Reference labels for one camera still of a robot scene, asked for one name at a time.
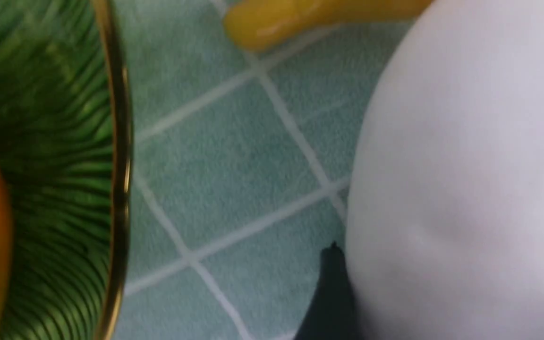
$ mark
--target gold rim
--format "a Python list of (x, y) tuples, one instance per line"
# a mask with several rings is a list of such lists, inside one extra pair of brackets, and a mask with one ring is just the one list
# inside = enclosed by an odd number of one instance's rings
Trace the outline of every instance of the gold rim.
[(132, 160), (132, 124), (127, 68), (109, 0), (91, 0), (104, 45), (111, 113), (114, 119), (114, 168), (112, 172), (112, 226), (110, 231), (110, 273), (108, 288), (95, 339), (110, 340), (114, 333), (129, 254), (129, 189)]

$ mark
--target tiled floor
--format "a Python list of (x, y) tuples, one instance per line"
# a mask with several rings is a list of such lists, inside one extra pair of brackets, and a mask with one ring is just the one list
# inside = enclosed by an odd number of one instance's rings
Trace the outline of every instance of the tiled floor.
[(223, 0), (115, 0), (136, 122), (115, 340), (290, 339), (343, 242), (369, 95), (407, 24), (310, 32), (260, 56)]

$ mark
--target tile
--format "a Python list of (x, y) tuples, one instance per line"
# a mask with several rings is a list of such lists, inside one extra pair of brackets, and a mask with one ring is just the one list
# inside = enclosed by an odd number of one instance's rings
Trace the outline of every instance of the tile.
[(343, 247), (343, 226), (327, 201), (203, 261), (257, 339), (294, 331), (319, 276), (320, 251)]
[(331, 180), (351, 172), (369, 97), (409, 25), (350, 25), (270, 71)]
[(208, 0), (115, 0), (136, 131), (246, 69)]
[(318, 187), (255, 81), (144, 142), (137, 153), (144, 178), (192, 249)]
[(192, 269), (123, 299), (114, 340), (239, 339), (234, 323)]
[(179, 258), (175, 245), (135, 188), (132, 188), (130, 204), (131, 240), (127, 269), (128, 282)]
[(339, 192), (339, 198), (343, 201), (343, 204), (348, 205), (349, 187)]

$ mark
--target white grout line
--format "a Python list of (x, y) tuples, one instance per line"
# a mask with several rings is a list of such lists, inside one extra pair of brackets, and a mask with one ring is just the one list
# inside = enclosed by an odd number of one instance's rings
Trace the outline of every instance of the white grout line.
[(125, 292), (123, 292), (123, 294), (126, 297), (129, 297), (130, 295), (134, 295), (146, 288), (155, 286), (155, 284), (161, 282), (169, 276), (174, 275), (175, 273), (183, 271), (184, 269), (188, 268), (188, 266), (188, 261), (186, 261), (184, 258), (174, 261), (171, 264), (165, 265), (163, 268), (158, 269), (154, 273), (147, 274), (134, 282), (130, 282), (125, 287)]
[(331, 35), (331, 33), (339, 30), (339, 28), (341, 28), (341, 25), (333, 25), (323, 28), (317, 28), (310, 32), (304, 33), (300, 37), (297, 37), (296, 40), (290, 43), (287, 47), (281, 49), (278, 52), (275, 52), (271, 56), (262, 60), (261, 64), (263, 69), (270, 70), (274, 68), (281, 62), (288, 60), (292, 56), (298, 54), (306, 47)]
[[(338, 192), (349, 187), (349, 183), (350, 177), (347, 176), (345, 178), (342, 178), (341, 180), (336, 181), (335, 183), (332, 183), (330, 186), (324, 189), (318, 189), (317, 191), (311, 192), (310, 194), (303, 196), (302, 198), (292, 203), (289, 203), (284, 207), (281, 207), (277, 211), (274, 211), (268, 215), (263, 216), (262, 218), (250, 222), (243, 228), (231, 232), (222, 238), (216, 239), (208, 245), (203, 246), (201, 249), (195, 250), (194, 252), (192, 252), (192, 256), (196, 261), (201, 261), (208, 256), (212, 256), (213, 254), (224, 250), (234, 245), (235, 243), (238, 243), (253, 235), (257, 235), (260, 232), (263, 232), (270, 226), (284, 220), (285, 218), (295, 215), (303, 209), (323, 200), (328, 195), (330, 195), (330, 193)], [(142, 194), (144, 196), (148, 195), (148, 199), (153, 199), (153, 197), (151, 196), (152, 193), (143, 192)], [(127, 288), (125, 289), (125, 295), (133, 295), (143, 289), (154, 286), (161, 280), (164, 280), (165, 278), (172, 276), (175, 273), (178, 273), (189, 265), (190, 264), (188, 263), (188, 261), (184, 258), (173, 262), (171, 265), (166, 265), (165, 267), (158, 269), (154, 273), (146, 275), (144, 278), (128, 284)]]
[(241, 85), (246, 84), (249, 80), (253, 79), (253, 77), (254, 73), (252, 70), (242, 71), (238, 75), (231, 77), (222, 84), (212, 88), (205, 94), (194, 99), (194, 101), (188, 102), (185, 105), (181, 106), (179, 109), (165, 116), (151, 127), (140, 131), (136, 135), (136, 142), (140, 144), (147, 139), (166, 131), (173, 125), (176, 125), (182, 120), (188, 118), (188, 116), (190, 116), (194, 112), (197, 112), (198, 110), (209, 105), (210, 103), (213, 103), (224, 95), (229, 94), (231, 91), (235, 90)]
[(289, 332), (287, 334), (277, 336), (276, 338), (274, 338), (272, 340), (293, 340), (296, 335), (297, 335), (297, 331), (292, 331), (292, 332)]
[[(220, 3), (219, 0), (211, 0), (211, 2), (220, 13), (225, 13), (225, 9), (227, 7), (224, 3)], [(297, 38), (294, 43), (290, 43), (286, 48), (283, 48), (282, 50), (272, 54), (271, 56), (263, 60), (261, 63), (263, 69), (270, 70), (274, 68), (283, 61), (291, 58), (295, 54), (298, 54), (298, 52), (302, 51), (309, 45), (312, 45), (316, 41), (319, 41), (331, 34), (332, 32), (335, 32), (339, 28), (340, 25), (335, 25), (326, 28), (319, 28), (317, 30), (305, 33), (303, 36)], [(163, 133), (173, 125), (188, 118), (190, 115), (194, 114), (203, 107), (209, 105), (210, 103), (216, 101), (224, 95), (229, 94), (231, 91), (234, 91), (236, 88), (239, 88), (243, 84), (246, 84), (254, 77), (255, 74), (253, 70), (248, 69), (246, 71), (240, 72), (238, 75), (229, 78), (228, 80), (225, 80), (222, 84), (219, 84), (218, 86), (205, 92), (196, 99), (186, 103), (185, 105), (166, 115), (164, 118), (151, 125), (151, 127), (147, 127), (142, 131), (138, 131), (138, 133), (136, 133), (136, 144), (145, 142), (148, 139), (160, 133)]]
[(148, 187), (145, 179), (140, 176), (140, 174), (136, 170), (134, 171), (134, 183), (136, 184), (136, 188), (138, 189), (138, 191), (142, 194), (142, 196), (144, 196), (145, 203), (151, 210), (151, 213), (153, 213), (155, 219), (165, 229), (169, 237), (172, 239), (173, 243), (175, 243), (175, 246), (178, 248), (180, 255), (182, 255), (182, 257), (188, 262), (190, 267), (192, 267), (196, 271), (196, 273), (201, 276), (201, 279), (203, 279), (207, 288), (218, 300), (222, 308), (224, 308), (225, 312), (230, 316), (231, 320), (236, 326), (236, 329), (238, 330), (238, 333), (240, 334), (240, 338), (242, 340), (252, 340), (251, 334), (249, 333), (242, 318), (240, 318), (240, 314), (238, 313), (236, 308), (232, 305), (232, 303), (230, 303), (226, 295), (224, 295), (224, 293), (220, 289), (220, 286), (215, 281), (211, 273), (207, 271), (207, 269), (194, 257), (194, 254), (190, 251), (190, 249), (188, 249), (188, 247), (184, 243), (184, 240), (179, 234), (179, 231), (169, 220), (167, 214), (160, 206), (160, 204), (158, 204), (157, 198)]
[(266, 230), (270, 226), (284, 220), (287, 217), (291, 217), (294, 214), (304, 210), (305, 208), (323, 200), (333, 192), (341, 191), (349, 186), (349, 177), (342, 178), (341, 180), (333, 183), (332, 185), (314, 191), (302, 198), (281, 207), (277, 211), (274, 211), (268, 215), (265, 215), (257, 220), (250, 222), (243, 228), (240, 228), (234, 232), (225, 235), (215, 241), (203, 246), (201, 249), (195, 251), (195, 256), (199, 260), (211, 256), (221, 250), (224, 250), (235, 243), (242, 241), (248, 237), (259, 234)]
[[(279, 94), (275, 84), (272, 82), (272, 79), (270, 79), (270, 76), (266, 73), (265, 69), (263, 69), (263, 67), (259, 63), (259, 60), (257, 60), (257, 58), (253, 54), (249, 52), (244, 52), (244, 56), (249, 65), (251, 65), (251, 67), (255, 71), (255, 75), (257, 75), (259, 82), (261, 83), (263, 89), (270, 98), (272, 106), (274, 106), (276, 113), (278, 114), (287, 131), (289, 132), (289, 135), (291, 135), (295, 143), (298, 145), (299, 149), (308, 160), (312, 173), (322, 187), (328, 187), (330, 183), (329, 178), (326, 176), (322, 164), (320, 164), (320, 161), (316, 157), (316, 152), (311, 147), (308, 140), (306, 140), (304, 134), (299, 130), (298, 123), (295, 121), (295, 118), (293, 118), (293, 115), (291, 115), (291, 113), (289, 112), (287, 104), (281, 98), (281, 95)], [(343, 204), (341, 198), (339, 198), (337, 193), (330, 194), (329, 198), (331, 199), (331, 203), (335, 207), (337, 214), (341, 218), (341, 221), (345, 223), (346, 207)]]

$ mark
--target white object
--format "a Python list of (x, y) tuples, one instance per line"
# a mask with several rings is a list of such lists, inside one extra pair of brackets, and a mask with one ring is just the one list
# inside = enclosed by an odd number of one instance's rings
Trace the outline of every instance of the white object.
[(544, 0), (437, 0), (367, 109), (346, 258), (381, 340), (544, 340)]

